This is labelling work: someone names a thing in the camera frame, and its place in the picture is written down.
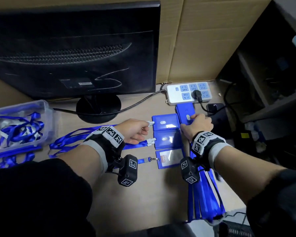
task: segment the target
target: clear plastic bin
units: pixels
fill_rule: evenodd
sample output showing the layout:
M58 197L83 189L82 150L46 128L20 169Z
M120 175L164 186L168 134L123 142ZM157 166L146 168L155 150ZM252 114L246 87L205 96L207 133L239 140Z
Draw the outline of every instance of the clear plastic bin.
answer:
M28 103L2 107L0 108L0 116L26 117L35 111L41 114L41 118L39 120L45 124L44 128L41 130L43 136L39 140L19 144L13 147L4 148L0 146L0 154L4 154L6 152L13 152L16 154L18 150L20 153L23 153L34 149L39 149L39 147L50 144L55 140L56 125L54 111L53 109L49 108L48 102L45 100L36 100Z

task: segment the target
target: hand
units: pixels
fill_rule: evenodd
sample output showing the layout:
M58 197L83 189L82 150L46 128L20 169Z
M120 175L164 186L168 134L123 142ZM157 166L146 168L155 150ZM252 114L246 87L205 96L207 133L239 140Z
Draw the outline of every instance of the hand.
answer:
M214 125L211 123L211 118L206 117L204 114L194 114L191 116L194 119L190 125L181 124L180 128L184 135L192 141L194 135L200 131L211 131Z
M137 145L144 141L144 135L148 135L149 123L137 119L128 119L115 128L124 136L125 143Z

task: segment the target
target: cardboard panel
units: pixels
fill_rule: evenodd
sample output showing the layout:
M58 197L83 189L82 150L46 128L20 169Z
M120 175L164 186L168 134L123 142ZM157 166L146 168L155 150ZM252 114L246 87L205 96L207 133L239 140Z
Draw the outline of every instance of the cardboard panel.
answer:
M270 0L185 0L169 80L217 77Z
M87 5L147 0L0 0L0 9L22 9L34 7ZM168 79L173 47L179 26L184 0L160 0L160 40L158 53L157 83Z
M10 85L0 80L0 107L16 105L32 101L27 95L22 94Z

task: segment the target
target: wrist-mounted device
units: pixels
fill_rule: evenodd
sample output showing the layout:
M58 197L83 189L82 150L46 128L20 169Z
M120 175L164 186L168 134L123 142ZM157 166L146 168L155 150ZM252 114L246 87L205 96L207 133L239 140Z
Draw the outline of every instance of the wrist-mounted device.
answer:
M121 157L124 136L113 126L102 126L87 136L82 145L95 149L101 158L102 173L115 173L120 185L131 186L137 180L138 159L133 155Z
M191 151L196 158L186 157L180 161L182 178L189 184L199 181L198 167L202 166L205 171L209 171L210 168L215 169L214 160L225 146L229 144L224 138L209 131L198 132L191 143Z

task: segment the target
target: yellow label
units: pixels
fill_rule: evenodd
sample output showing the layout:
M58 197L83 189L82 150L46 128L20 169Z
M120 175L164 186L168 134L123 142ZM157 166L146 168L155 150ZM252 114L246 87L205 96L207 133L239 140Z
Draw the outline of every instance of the yellow label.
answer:
M248 139L248 138L250 138L250 135L249 135L249 133L241 133L241 138Z

